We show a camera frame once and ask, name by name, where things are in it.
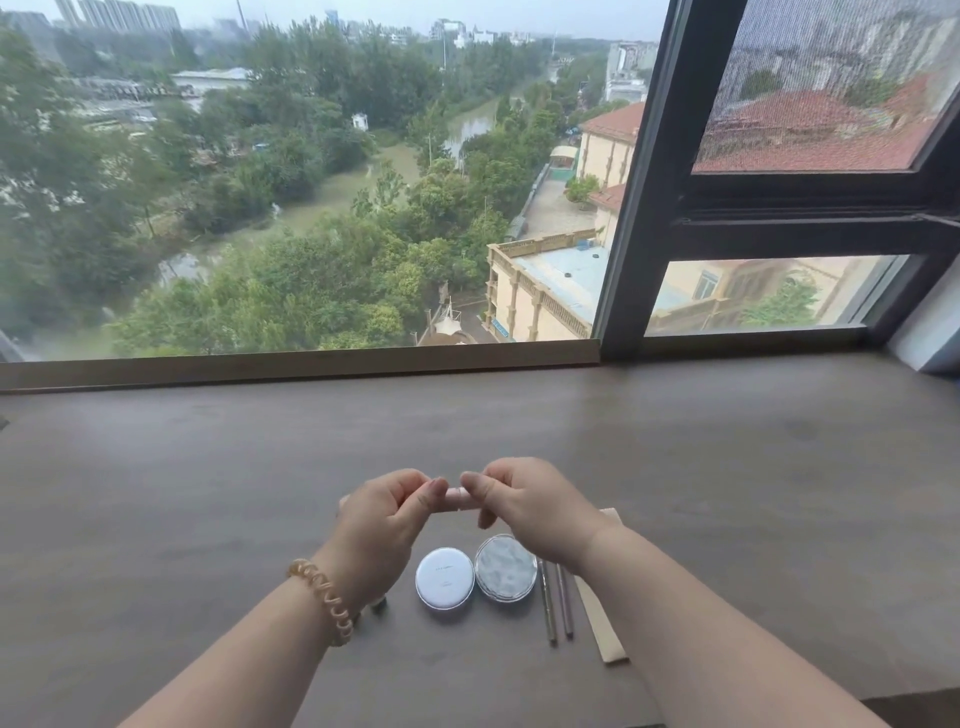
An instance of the glass pane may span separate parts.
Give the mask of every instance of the glass pane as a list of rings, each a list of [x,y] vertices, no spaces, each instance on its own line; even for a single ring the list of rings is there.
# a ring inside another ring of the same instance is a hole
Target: glass pane
[[[618,6],[5,3],[0,353],[590,336],[667,0]]]
[[[894,260],[865,255],[674,261],[646,332],[847,324]]]
[[[960,81],[960,0],[750,0],[695,172],[904,170]]]

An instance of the window frame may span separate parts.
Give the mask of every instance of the window frame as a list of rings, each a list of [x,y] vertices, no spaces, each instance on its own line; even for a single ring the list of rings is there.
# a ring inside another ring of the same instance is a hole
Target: window frame
[[[917,156],[919,172],[693,173],[746,6],[678,0],[676,23],[664,28],[670,38],[654,69],[594,325],[604,361],[660,355],[678,339],[645,336],[672,261],[910,255],[915,262],[852,325],[863,329],[858,345],[880,346],[960,253],[960,231],[930,217],[953,205],[960,186],[960,159],[947,151],[960,143],[957,90]],[[798,336],[832,341],[831,328]],[[710,337],[732,346],[732,337],[748,334],[754,342],[782,339],[771,331],[702,333],[697,346]]]
[[[593,338],[517,345],[0,364],[0,393],[591,366],[883,345],[960,253],[937,216],[960,196],[960,92],[916,169],[692,174],[747,0],[670,0]],[[872,279],[858,323],[645,336],[673,260],[906,255]],[[0,361],[3,351],[0,350]]]

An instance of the rooftop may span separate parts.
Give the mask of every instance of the rooftop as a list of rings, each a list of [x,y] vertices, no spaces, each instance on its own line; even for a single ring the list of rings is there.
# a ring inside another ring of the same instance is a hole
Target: rooftop
[[[585,321],[596,318],[600,290],[610,262],[610,250],[600,246],[577,250],[560,248],[545,253],[511,258],[532,279],[548,288],[557,299]],[[655,309],[689,303],[683,291],[664,284],[657,294]]]
[[[816,129],[863,123],[866,114],[826,91],[777,91],[738,106],[717,122],[738,122],[760,128]]]
[[[623,205],[623,193],[626,191],[626,184],[607,187],[607,189],[602,189],[599,192],[590,193],[590,201],[603,209],[619,212]]]
[[[932,130],[931,120],[907,124],[892,132],[865,133],[809,144],[745,149],[698,161],[694,172],[803,172],[905,170]]]
[[[181,71],[170,74],[172,79],[223,79],[225,81],[246,81],[250,77],[246,68],[211,68],[208,71]]]
[[[640,133],[640,122],[643,119],[643,109],[646,106],[642,101],[630,104],[623,109],[610,111],[589,119],[580,125],[581,130],[605,136],[618,141],[633,144]]]

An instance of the compact lid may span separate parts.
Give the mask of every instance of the compact lid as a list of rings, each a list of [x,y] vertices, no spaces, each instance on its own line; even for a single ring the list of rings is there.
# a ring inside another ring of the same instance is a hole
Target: compact lid
[[[428,607],[459,607],[473,591],[473,564],[457,548],[430,551],[417,567],[417,594]]]
[[[487,539],[477,551],[480,591],[499,602],[520,601],[537,583],[537,559],[509,534]]]

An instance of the bracelet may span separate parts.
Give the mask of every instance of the bracelet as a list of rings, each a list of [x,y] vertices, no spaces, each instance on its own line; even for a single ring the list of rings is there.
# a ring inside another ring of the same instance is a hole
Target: bracelet
[[[333,593],[333,584],[320,573],[320,569],[312,561],[306,559],[295,559],[294,563],[287,569],[287,576],[299,576],[310,586],[324,606],[330,611],[330,615],[337,625],[339,639],[334,639],[334,647],[342,647],[350,641],[353,636],[353,620],[347,610],[344,609],[344,602],[339,596]]]

